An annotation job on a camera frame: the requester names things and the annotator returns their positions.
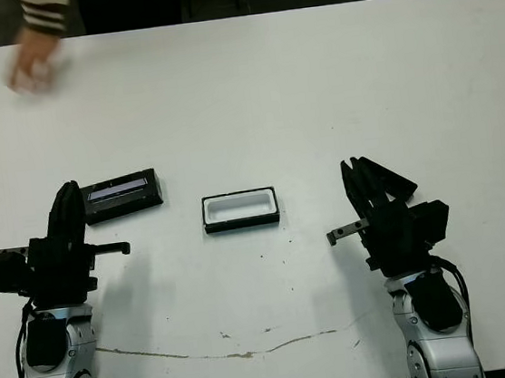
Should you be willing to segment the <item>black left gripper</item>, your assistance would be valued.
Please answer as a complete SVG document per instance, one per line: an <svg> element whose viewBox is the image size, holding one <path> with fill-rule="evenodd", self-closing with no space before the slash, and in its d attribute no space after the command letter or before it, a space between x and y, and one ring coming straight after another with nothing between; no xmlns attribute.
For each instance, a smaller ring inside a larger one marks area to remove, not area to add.
<svg viewBox="0 0 505 378"><path fill-rule="evenodd" d="M85 206L76 181L57 191L48 215L47 236L29 241L20 295L40 308L82 304L97 289L90 275L98 255L131 252L129 242L92 245L84 242Z"/></svg>

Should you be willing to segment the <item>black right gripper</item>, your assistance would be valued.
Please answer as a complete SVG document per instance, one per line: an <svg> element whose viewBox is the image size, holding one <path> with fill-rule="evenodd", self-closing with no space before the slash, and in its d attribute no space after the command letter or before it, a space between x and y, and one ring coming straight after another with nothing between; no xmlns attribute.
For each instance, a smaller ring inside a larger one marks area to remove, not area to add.
<svg viewBox="0 0 505 378"><path fill-rule="evenodd" d="M416 240L408 206L400 200L387 203L384 184L362 159L351 158L351 165L340 162L341 176L346 196L360 218L330 230L326 234L330 245L358 234L369 255L369 268L381 270L388 278L428 268L430 255Z"/></svg>

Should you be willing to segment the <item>person's bare hand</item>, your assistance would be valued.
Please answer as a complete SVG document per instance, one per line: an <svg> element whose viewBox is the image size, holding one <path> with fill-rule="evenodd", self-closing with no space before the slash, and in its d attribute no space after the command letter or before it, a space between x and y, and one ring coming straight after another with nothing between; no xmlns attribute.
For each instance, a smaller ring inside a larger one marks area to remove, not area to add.
<svg viewBox="0 0 505 378"><path fill-rule="evenodd" d="M16 52L7 82L13 92L44 92L53 83L53 58L60 37L24 27L17 37Z"/></svg>

